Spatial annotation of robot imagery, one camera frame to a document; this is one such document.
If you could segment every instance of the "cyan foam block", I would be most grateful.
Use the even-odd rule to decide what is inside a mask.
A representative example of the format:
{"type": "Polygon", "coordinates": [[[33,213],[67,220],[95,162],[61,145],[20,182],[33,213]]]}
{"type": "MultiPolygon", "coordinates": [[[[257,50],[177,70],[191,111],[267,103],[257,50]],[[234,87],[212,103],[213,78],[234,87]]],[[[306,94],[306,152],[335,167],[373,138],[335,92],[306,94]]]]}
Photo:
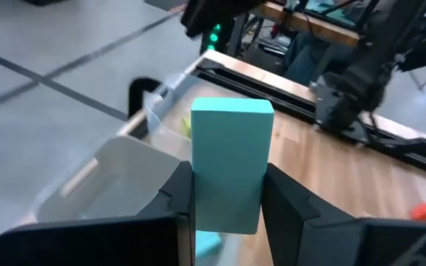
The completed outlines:
{"type": "Polygon", "coordinates": [[[218,233],[196,231],[195,232],[195,257],[201,257],[221,244],[218,233]]]}
{"type": "Polygon", "coordinates": [[[273,122],[268,100],[195,99],[192,166],[197,230],[256,233],[273,122]]]}

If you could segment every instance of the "wooden tabletop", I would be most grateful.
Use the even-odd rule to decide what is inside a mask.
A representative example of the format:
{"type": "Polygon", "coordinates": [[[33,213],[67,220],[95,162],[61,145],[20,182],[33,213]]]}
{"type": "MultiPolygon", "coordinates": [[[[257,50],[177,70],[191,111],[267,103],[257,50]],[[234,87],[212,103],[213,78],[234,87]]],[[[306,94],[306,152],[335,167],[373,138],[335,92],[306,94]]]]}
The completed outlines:
{"type": "MultiPolygon", "coordinates": [[[[271,2],[266,2],[265,4],[260,5],[255,12],[274,21],[282,21],[285,17],[283,7],[271,2]]],[[[308,20],[310,21],[311,29],[314,34],[326,41],[354,47],[359,40],[359,35],[352,30],[343,29],[310,16],[308,17],[308,20]]],[[[307,16],[297,12],[292,13],[290,19],[285,23],[285,26],[306,32],[310,30],[308,27],[307,16]]]]}
{"type": "MultiPolygon", "coordinates": [[[[203,57],[315,101],[314,94],[308,88],[255,66],[215,51],[208,51],[203,57]]],[[[231,96],[231,92],[224,94],[205,86],[196,88],[195,93],[187,95],[185,101],[191,101],[197,96],[218,94],[231,96]]],[[[174,109],[167,119],[178,121],[180,118],[175,115],[184,113],[174,109]]],[[[383,117],[376,116],[376,120],[379,128],[402,137],[426,136],[383,117]]],[[[275,114],[269,162],[315,194],[354,216],[408,219],[413,207],[426,202],[425,171],[377,151],[358,149],[326,133],[316,132],[310,124],[281,112],[275,114]]],[[[272,265],[262,217],[257,234],[238,236],[235,241],[225,242],[228,247],[223,249],[237,252],[235,265],[272,265]]],[[[222,260],[230,262],[225,256],[222,256],[222,260]]]]}

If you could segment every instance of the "black cable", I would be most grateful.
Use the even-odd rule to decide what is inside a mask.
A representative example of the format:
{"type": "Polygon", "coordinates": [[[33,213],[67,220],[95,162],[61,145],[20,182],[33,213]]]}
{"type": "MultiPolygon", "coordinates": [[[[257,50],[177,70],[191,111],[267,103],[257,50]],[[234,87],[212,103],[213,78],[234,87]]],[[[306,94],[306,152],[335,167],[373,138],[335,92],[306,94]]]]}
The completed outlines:
{"type": "MultiPolygon", "coordinates": [[[[347,99],[349,99],[349,101],[351,101],[354,104],[356,104],[357,107],[360,110],[363,110],[363,106],[362,106],[361,102],[359,102],[358,100],[356,100],[351,94],[343,92],[343,96],[346,97],[347,99]]],[[[368,115],[369,115],[369,120],[371,120],[371,126],[373,128],[373,131],[377,134],[377,132],[379,132],[379,127],[377,126],[376,119],[374,118],[374,113],[373,112],[369,112],[368,115]]],[[[378,143],[379,142],[379,137],[374,137],[368,131],[368,127],[362,121],[362,119],[361,119],[361,117],[359,115],[356,117],[356,120],[358,121],[358,123],[360,124],[360,126],[362,127],[362,129],[364,130],[364,133],[366,134],[368,142],[369,143],[378,143]]]]}
{"type": "Polygon", "coordinates": [[[310,35],[311,35],[311,43],[312,44],[311,44],[308,56],[310,57],[310,60],[314,64],[318,64],[320,59],[315,60],[315,58],[312,55],[312,52],[313,52],[312,47],[314,45],[323,45],[323,42],[322,42],[322,40],[320,40],[318,37],[315,36],[313,27],[312,27],[311,22],[310,22],[310,18],[305,14],[305,10],[303,9],[303,7],[301,5],[298,5],[297,7],[298,7],[299,11],[305,16],[305,19],[306,19],[307,25],[308,25],[308,31],[310,32],[310,35]]]}

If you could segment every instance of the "translucent plastic tray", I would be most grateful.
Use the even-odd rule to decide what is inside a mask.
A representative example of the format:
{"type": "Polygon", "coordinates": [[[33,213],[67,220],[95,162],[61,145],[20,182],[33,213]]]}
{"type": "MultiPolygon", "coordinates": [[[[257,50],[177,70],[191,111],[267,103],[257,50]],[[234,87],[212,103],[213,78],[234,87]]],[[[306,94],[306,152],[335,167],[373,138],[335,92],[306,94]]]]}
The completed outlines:
{"type": "Polygon", "coordinates": [[[144,140],[179,159],[190,160],[192,145],[190,139],[181,134],[180,128],[182,119],[190,116],[193,100],[198,97],[245,96],[195,76],[174,75],[153,93],[144,93],[143,107],[149,130],[144,140]]]}
{"type": "MultiPolygon", "coordinates": [[[[180,133],[180,125],[197,97],[243,96],[183,74],[173,75],[153,93],[145,92],[148,134],[142,140],[121,136],[106,143],[43,198],[37,222],[136,215],[180,160],[190,160],[190,139],[180,133]]],[[[220,238],[222,245],[198,256],[197,265],[237,265],[243,236],[222,233],[220,238]]]]}

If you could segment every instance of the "gray floor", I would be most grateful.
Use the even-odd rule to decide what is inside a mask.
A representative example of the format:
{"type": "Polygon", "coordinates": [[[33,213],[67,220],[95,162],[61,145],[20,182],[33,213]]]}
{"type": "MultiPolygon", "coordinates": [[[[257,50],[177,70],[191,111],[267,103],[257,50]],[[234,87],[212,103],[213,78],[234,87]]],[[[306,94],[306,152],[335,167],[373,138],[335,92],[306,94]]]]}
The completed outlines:
{"type": "MultiPolygon", "coordinates": [[[[43,76],[167,15],[141,0],[69,0],[43,8],[0,0],[0,57],[43,76]]],[[[134,77],[164,79],[180,72],[197,57],[199,46],[173,18],[54,80],[126,112],[127,86],[134,77]]],[[[425,82],[426,68],[415,76],[425,82]]],[[[0,65],[0,97],[30,81],[0,65]]],[[[378,113],[426,132],[426,87],[424,93],[418,87],[408,73],[396,73],[378,113]]],[[[44,85],[29,86],[0,104],[0,232],[122,123],[44,85]]]]}

